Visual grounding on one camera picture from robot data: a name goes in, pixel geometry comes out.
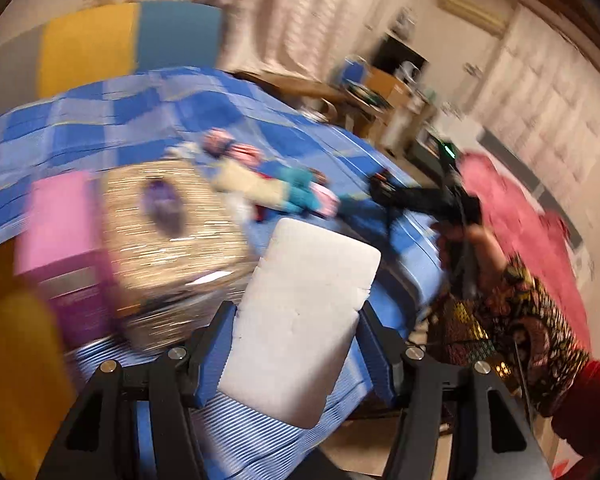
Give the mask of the right hand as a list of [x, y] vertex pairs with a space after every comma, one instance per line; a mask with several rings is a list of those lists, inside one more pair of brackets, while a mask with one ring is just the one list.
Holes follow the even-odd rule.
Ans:
[[436, 245], [443, 270], [449, 271], [454, 266], [450, 247], [453, 244], [468, 243], [477, 265], [477, 286], [482, 292], [494, 289], [508, 266], [508, 258], [491, 231], [478, 224], [462, 228], [451, 226], [448, 222], [436, 222], [431, 229], [437, 233]]

